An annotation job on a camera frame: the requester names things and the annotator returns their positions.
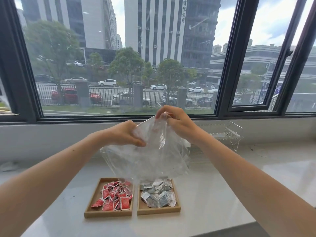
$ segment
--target sky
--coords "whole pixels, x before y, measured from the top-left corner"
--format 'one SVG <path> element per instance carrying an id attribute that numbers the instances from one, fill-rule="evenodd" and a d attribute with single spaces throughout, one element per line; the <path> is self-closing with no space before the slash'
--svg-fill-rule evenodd
<path id="1" fill-rule="evenodd" d="M 281 46 L 297 0 L 260 0 L 250 38 L 252 45 Z M 214 45 L 223 46 L 228 42 L 237 0 L 221 0 Z M 296 45 L 313 0 L 307 0 L 292 45 Z M 21 1 L 15 0 L 17 8 L 22 9 Z M 117 34 L 125 47 L 124 0 L 112 0 L 116 17 Z"/>

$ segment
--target red car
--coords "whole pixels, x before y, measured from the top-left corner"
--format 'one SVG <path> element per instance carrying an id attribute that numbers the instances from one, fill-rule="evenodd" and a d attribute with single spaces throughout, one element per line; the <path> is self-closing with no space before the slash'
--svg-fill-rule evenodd
<path id="1" fill-rule="evenodd" d="M 78 104 L 77 90 L 75 88 L 64 88 L 65 102 L 69 104 Z M 59 99 L 59 92 L 52 91 L 52 100 Z M 101 96 L 90 92 L 90 99 L 92 104 L 101 104 Z"/>

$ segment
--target green tree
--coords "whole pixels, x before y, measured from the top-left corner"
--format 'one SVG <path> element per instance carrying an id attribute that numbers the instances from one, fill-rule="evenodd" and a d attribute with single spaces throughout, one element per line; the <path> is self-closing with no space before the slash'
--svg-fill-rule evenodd
<path id="1" fill-rule="evenodd" d="M 236 91 L 243 96 L 244 94 L 254 94 L 262 86 L 261 77 L 255 74 L 240 75 Z"/>
<path id="2" fill-rule="evenodd" d="M 176 86 L 176 83 L 184 79 L 183 67 L 176 60 L 164 59 L 159 64 L 157 79 L 167 86 L 167 104 L 169 104 L 170 91 Z"/>
<path id="3" fill-rule="evenodd" d="M 265 73 L 267 73 L 267 67 L 266 64 L 263 63 L 257 63 L 255 66 L 251 69 L 251 73 L 258 75 L 258 76 L 263 76 Z"/>
<path id="4" fill-rule="evenodd" d="M 189 78 L 189 82 L 193 81 L 194 79 L 196 79 L 197 76 L 197 71 L 194 68 L 190 68 L 186 70 L 187 76 Z"/>
<path id="5" fill-rule="evenodd" d="M 44 56 L 43 62 L 57 83 L 60 103 L 64 104 L 60 81 L 66 70 L 66 62 L 80 55 L 76 34 L 59 22 L 42 20 L 29 24 L 25 28 L 24 34 L 29 54 Z"/>
<path id="6" fill-rule="evenodd" d="M 149 79 L 152 73 L 153 73 L 153 68 L 151 66 L 151 63 L 145 62 L 145 68 L 143 71 L 142 80 L 147 82 L 148 86 L 149 86 Z"/>
<path id="7" fill-rule="evenodd" d="M 132 82 L 135 75 L 139 74 L 144 65 L 143 59 L 132 47 L 122 48 L 116 52 L 115 59 L 111 62 L 108 73 L 119 74 L 126 78 L 129 93 L 132 90 Z"/>
<path id="8" fill-rule="evenodd" d="M 102 57 L 99 53 L 93 52 L 89 55 L 88 64 L 92 69 L 92 80 L 97 80 L 99 69 L 102 65 Z"/>

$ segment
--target grass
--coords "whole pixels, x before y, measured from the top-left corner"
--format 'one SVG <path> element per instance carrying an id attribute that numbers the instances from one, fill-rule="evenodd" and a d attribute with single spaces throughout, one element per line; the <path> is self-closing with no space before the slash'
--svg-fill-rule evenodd
<path id="1" fill-rule="evenodd" d="M 43 111 L 69 111 L 69 112 L 85 112 L 95 114 L 107 114 L 107 115 L 155 115 L 159 108 L 149 107 L 135 109 L 130 106 L 123 107 L 99 107 L 94 106 L 87 109 L 83 109 L 77 105 L 51 105 L 43 106 Z M 187 114 L 212 114 L 213 109 L 186 109 Z"/>

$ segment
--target window frame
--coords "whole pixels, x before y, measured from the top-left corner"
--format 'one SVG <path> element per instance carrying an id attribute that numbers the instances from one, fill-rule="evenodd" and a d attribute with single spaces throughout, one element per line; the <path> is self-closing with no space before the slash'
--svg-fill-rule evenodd
<path id="1" fill-rule="evenodd" d="M 248 43 L 250 37 L 258 3 L 259 0 L 237 0 L 214 113 L 189 115 L 192 120 L 316 117 L 316 113 L 286 113 L 287 106 L 302 73 L 307 56 L 314 43 L 313 40 L 315 40 L 316 37 L 316 30 L 311 28 L 313 25 L 316 25 L 316 14 L 313 14 L 316 11 L 316 0 L 314 0 L 312 4 L 297 45 L 297 50 L 291 60 L 289 70 L 273 111 L 229 111 L 230 100 L 233 95 L 235 96 L 235 92 L 233 92 L 235 82 L 236 80 L 238 82 L 236 76 L 239 76 L 237 74 L 241 71 L 244 60 L 243 57 L 246 52 L 245 45 Z M 19 115 L 0 116 L 0 125 L 117 123 L 130 119 L 135 122 L 141 122 L 153 116 L 44 116 L 14 0 L 0 0 L 0 19 L 3 20 L 2 23 L 0 23 L 3 33 L 3 35 L 0 36 L 0 43 L 6 43 L 6 45 L 0 46 L 0 76 L 4 83 L 11 109 L 14 113 L 19 113 Z"/>

